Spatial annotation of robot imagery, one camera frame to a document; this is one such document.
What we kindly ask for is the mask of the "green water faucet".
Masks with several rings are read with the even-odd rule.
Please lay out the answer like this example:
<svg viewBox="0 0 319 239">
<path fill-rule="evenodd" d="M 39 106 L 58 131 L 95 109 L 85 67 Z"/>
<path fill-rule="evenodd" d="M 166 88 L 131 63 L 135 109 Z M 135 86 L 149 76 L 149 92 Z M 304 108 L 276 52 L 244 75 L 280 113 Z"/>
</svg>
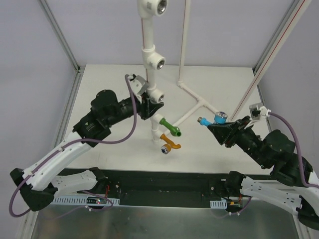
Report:
<svg viewBox="0 0 319 239">
<path fill-rule="evenodd" d="M 166 127 L 170 134 L 174 137 L 180 137 L 181 136 L 181 131 L 177 126 L 173 126 L 172 124 L 170 124 L 169 122 L 166 121 L 165 118 L 162 118 L 159 121 L 160 125 L 163 125 L 164 127 Z"/>
</svg>

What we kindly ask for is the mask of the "right aluminium frame post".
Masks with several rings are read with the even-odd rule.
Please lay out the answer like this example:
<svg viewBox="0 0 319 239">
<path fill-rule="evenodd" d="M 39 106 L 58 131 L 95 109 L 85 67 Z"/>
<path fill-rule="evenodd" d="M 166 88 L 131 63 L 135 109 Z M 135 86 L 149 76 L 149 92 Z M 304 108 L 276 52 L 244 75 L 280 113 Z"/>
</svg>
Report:
<svg viewBox="0 0 319 239">
<path fill-rule="evenodd" d="M 256 75 L 257 71 L 262 65 L 262 62 L 265 60 L 267 54 L 270 52 L 271 47 L 274 45 L 277 37 L 279 36 L 280 32 L 284 28 L 284 25 L 288 21 L 290 15 L 292 14 L 293 10 L 296 8 L 297 4 L 299 3 L 298 0 L 291 1 L 289 7 L 287 8 L 286 12 L 284 13 L 283 17 L 281 18 L 279 24 L 277 25 L 275 31 L 273 32 L 271 38 L 269 39 L 268 43 L 266 44 L 266 47 L 264 48 L 262 54 L 260 55 L 258 61 L 252 68 L 253 74 Z"/>
</svg>

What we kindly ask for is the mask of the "aluminium frame post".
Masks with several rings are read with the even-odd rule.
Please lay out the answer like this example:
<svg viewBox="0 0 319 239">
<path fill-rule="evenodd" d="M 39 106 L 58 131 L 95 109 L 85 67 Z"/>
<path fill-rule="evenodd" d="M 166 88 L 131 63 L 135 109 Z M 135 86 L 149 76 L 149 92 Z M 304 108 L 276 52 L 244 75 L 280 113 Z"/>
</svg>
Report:
<svg viewBox="0 0 319 239">
<path fill-rule="evenodd" d="M 66 54 L 72 67 L 74 68 L 74 70 L 77 73 L 80 72 L 81 66 L 79 65 L 78 61 L 76 60 L 76 58 L 71 50 L 71 47 L 69 46 L 59 24 L 54 16 L 54 13 L 48 4 L 48 2 L 46 0 L 38 0 L 37 2 L 39 4 L 40 8 L 42 9 L 45 17 L 47 18 L 60 46 L 62 47 L 62 50 Z"/>
<path fill-rule="evenodd" d="M 298 0 L 291 1 L 289 7 L 287 8 L 286 12 L 284 13 L 283 17 L 281 18 L 279 24 L 277 25 L 275 31 L 273 32 L 271 38 L 269 39 L 268 43 L 266 44 L 266 47 L 264 48 L 262 54 L 260 55 L 258 61 L 252 68 L 253 74 L 256 75 L 257 71 L 262 65 L 262 62 L 265 60 L 267 54 L 270 52 L 271 47 L 274 45 L 277 37 L 279 36 L 280 32 L 284 28 L 284 25 L 288 21 L 290 15 L 292 14 L 293 10 L 296 8 L 297 4 L 299 3 Z"/>
</svg>

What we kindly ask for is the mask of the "left aluminium frame post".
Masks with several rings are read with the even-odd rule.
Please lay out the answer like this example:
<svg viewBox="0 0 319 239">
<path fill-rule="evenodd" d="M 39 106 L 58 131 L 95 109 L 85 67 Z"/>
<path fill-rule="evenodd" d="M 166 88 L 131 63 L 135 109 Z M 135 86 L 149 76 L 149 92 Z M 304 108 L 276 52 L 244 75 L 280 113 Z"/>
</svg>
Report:
<svg viewBox="0 0 319 239">
<path fill-rule="evenodd" d="M 46 0 L 38 0 L 37 2 L 39 4 L 40 8 L 42 9 L 45 17 L 47 18 L 60 46 L 62 47 L 62 50 L 66 54 L 72 67 L 74 68 L 74 70 L 77 73 L 80 72 L 81 66 L 79 65 L 78 61 L 76 60 L 76 58 L 71 50 L 71 47 L 69 46 L 59 24 L 54 16 L 54 13 L 48 4 L 48 2 Z"/>
</svg>

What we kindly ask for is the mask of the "white PVC pipe stand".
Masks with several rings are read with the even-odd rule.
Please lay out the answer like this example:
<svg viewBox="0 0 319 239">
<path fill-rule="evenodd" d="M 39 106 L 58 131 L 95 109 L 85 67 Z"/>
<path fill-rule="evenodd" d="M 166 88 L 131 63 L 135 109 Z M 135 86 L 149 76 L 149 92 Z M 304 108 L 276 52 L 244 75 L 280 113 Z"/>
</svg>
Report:
<svg viewBox="0 0 319 239">
<path fill-rule="evenodd" d="M 292 0 L 140 0 L 146 77 L 155 92 L 163 79 L 212 110 L 189 89 L 185 70 L 191 66 L 252 68 L 258 61 Z M 310 1 L 299 0 L 261 67 L 232 113 L 238 116 L 274 61 Z"/>
</svg>

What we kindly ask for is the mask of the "blue water faucet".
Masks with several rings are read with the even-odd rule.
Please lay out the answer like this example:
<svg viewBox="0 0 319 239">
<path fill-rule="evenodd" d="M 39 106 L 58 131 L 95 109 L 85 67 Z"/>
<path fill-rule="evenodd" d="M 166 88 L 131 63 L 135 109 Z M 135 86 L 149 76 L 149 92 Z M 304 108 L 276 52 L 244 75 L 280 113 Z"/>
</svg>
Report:
<svg viewBox="0 0 319 239">
<path fill-rule="evenodd" d="M 214 121 L 210 122 L 206 118 L 199 117 L 197 122 L 202 125 L 208 127 L 211 124 L 225 124 L 227 121 L 228 115 L 225 112 L 217 112 L 214 116 Z"/>
</svg>

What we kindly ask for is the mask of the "orange water faucet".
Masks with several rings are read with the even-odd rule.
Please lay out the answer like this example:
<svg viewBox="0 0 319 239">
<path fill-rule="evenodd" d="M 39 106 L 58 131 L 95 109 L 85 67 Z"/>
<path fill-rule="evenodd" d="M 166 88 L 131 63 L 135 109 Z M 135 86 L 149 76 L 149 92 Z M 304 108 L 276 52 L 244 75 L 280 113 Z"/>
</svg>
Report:
<svg viewBox="0 0 319 239">
<path fill-rule="evenodd" d="M 172 149 L 180 149 L 180 144 L 175 144 L 172 140 L 170 140 L 164 133 L 160 136 L 160 139 L 165 142 L 165 144 L 161 147 L 161 152 L 163 154 L 168 154 Z"/>
</svg>

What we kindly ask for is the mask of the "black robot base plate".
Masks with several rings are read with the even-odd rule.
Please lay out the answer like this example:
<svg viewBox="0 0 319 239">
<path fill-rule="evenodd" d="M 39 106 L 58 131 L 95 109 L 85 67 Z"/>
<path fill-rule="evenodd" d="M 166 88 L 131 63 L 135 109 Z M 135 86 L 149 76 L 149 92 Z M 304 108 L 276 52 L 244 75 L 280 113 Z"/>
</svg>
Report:
<svg viewBox="0 0 319 239">
<path fill-rule="evenodd" d="M 121 206 L 209 208 L 210 201 L 237 199 L 224 185 L 227 174 L 103 170 L 90 191 L 120 200 Z"/>
</svg>

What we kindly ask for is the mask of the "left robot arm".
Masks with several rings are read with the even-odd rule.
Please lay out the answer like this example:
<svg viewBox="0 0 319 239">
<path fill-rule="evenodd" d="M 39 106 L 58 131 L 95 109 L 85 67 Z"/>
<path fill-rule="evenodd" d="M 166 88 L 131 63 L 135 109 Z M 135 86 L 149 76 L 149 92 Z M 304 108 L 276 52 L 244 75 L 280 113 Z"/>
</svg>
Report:
<svg viewBox="0 0 319 239">
<path fill-rule="evenodd" d="M 157 110 L 164 106 L 163 96 L 156 102 L 147 92 L 136 97 L 118 101 L 112 90 L 100 91 L 91 102 L 90 111 L 80 119 L 73 130 L 46 157 L 26 169 L 15 168 L 10 176 L 17 188 L 9 203 L 9 212 L 13 217 L 13 202 L 20 193 L 28 205 L 28 211 L 40 211 L 47 207 L 58 195 L 59 187 L 53 179 L 74 159 L 94 148 L 97 144 L 119 144 L 128 140 L 137 126 L 137 118 L 151 118 Z M 130 117 L 133 117 L 131 131 L 122 139 L 107 141 L 110 128 Z"/>
</svg>

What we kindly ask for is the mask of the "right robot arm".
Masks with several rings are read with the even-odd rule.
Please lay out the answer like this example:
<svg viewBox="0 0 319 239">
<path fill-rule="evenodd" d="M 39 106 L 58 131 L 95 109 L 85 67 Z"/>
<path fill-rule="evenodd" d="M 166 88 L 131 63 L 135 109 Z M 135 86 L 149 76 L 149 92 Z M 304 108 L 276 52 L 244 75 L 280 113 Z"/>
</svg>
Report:
<svg viewBox="0 0 319 239">
<path fill-rule="evenodd" d="M 262 169 L 279 183 L 292 187 L 294 193 L 263 186 L 247 175 L 230 171 L 224 183 L 229 196 L 242 194 L 256 197 L 280 207 L 299 222 L 313 230 L 319 229 L 319 178 L 311 164 L 295 153 L 296 143 L 280 130 L 270 132 L 264 139 L 254 133 L 249 116 L 235 122 L 212 123 L 207 126 L 220 145 L 240 147 Z"/>
</svg>

